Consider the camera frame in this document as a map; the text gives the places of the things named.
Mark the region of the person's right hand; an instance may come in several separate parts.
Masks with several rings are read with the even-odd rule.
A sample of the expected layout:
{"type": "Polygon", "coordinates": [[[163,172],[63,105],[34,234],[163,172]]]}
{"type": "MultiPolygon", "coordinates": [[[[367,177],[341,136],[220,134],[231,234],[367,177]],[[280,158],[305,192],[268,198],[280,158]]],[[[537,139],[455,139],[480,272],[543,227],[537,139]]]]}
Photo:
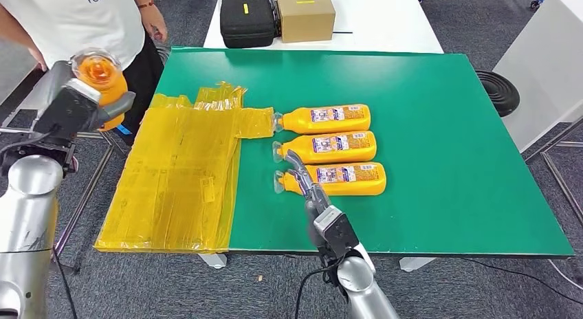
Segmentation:
{"type": "Polygon", "coordinates": [[[28,51],[32,55],[32,57],[35,59],[35,61],[37,62],[39,68],[42,71],[46,72],[48,70],[48,68],[47,68],[45,59],[43,58],[43,55],[42,55],[42,53],[40,53],[38,48],[36,46],[29,47],[28,51]]]}

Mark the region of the person's left hand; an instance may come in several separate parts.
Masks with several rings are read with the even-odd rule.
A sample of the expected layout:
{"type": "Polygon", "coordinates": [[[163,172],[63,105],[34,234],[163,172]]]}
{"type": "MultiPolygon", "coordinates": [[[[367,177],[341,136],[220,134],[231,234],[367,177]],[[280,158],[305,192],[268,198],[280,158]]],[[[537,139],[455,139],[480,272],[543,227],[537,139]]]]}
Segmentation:
{"type": "Polygon", "coordinates": [[[168,40],[168,30],[164,17],[156,5],[144,5],[139,8],[142,24],[149,35],[156,41],[165,43],[168,40]]]}

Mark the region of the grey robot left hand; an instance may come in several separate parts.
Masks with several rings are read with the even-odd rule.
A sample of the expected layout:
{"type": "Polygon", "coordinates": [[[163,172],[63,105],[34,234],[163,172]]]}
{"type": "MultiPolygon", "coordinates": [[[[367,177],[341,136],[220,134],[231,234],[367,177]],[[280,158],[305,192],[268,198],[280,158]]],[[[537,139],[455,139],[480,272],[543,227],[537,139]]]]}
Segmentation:
{"type": "Polygon", "coordinates": [[[112,129],[123,121],[135,93],[118,61],[104,54],[79,56],[58,72],[51,101],[34,130],[62,134],[112,129]]]}

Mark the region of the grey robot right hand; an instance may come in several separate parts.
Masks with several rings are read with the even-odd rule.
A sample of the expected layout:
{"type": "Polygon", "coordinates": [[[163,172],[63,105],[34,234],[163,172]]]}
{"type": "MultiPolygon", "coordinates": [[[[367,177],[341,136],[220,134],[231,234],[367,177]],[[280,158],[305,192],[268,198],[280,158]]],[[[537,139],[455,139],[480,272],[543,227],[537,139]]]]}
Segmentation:
{"type": "Polygon", "coordinates": [[[307,218],[306,230],[309,239],[316,248],[324,247],[326,241],[319,235],[314,226],[314,220],[320,214],[318,211],[318,202],[323,198],[323,191],[320,186],[314,186],[314,181],[307,167],[297,153],[288,150],[285,154],[285,160],[293,166],[292,169],[288,170],[288,173],[296,179],[300,186],[300,192],[305,198],[304,211],[307,218]]]}

